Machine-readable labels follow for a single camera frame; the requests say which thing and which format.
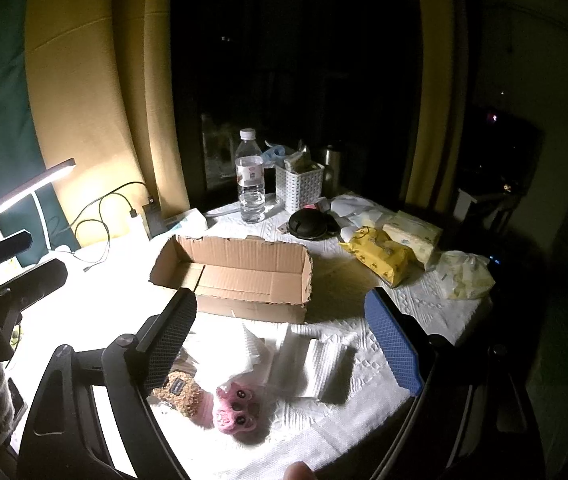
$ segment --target clear plastic packaging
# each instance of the clear plastic packaging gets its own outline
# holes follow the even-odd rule
[[[478,254],[446,251],[436,266],[439,285],[448,300],[483,298],[495,285],[488,259]]]
[[[286,149],[284,146],[282,146],[281,144],[271,146],[261,154],[261,158],[264,159],[264,168],[274,168],[275,166],[283,168],[285,156]]]

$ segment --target paper towel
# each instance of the paper towel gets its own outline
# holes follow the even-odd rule
[[[273,349],[243,323],[215,333],[189,333],[183,347],[195,361],[195,382],[207,392],[227,391],[232,381],[262,386],[268,379]]]
[[[285,324],[277,339],[268,389],[288,397],[321,400],[336,375],[347,347],[320,342],[291,331]]]
[[[348,216],[361,213],[364,209],[370,207],[372,203],[365,198],[355,195],[336,196],[331,201],[331,211],[338,216]]]

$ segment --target wall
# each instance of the wall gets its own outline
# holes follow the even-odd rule
[[[568,0],[482,0],[482,7],[473,100],[545,133],[531,188],[510,226],[547,251],[568,207]]]

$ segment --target white bottle cap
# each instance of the white bottle cap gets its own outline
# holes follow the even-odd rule
[[[255,140],[255,130],[252,128],[244,128],[240,130],[241,140]]]

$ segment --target lamp light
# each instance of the lamp light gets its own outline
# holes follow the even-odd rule
[[[44,231],[44,239],[46,241],[46,248],[50,251],[50,240],[48,239],[48,230],[46,229],[46,221],[44,219],[44,213],[42,212],[42,205],[40,204],[40,200],[38,199],[37,194],[35,193],[40,187],[46,186],[46,184],[50,184],[51,182],[66,176],[75,167],[75,159],[69,158],[64,162],[60,162],[56,164],[52,168],[48,168],[48,170],[40,173],[38,176],[34,176],[28,182],[22,184],[21,186],[16,187],[10,193],[3,196],[0,199],[0,213],[3,213],[8,208],[11,208],[15,204],[17,204],[21,199],[23,199],[27,195],[31,195],[33,197],[33,202],[35,202],[35,208],[38,210],[38,214],[40,215],[40,221],[42,222],[42,229]]]

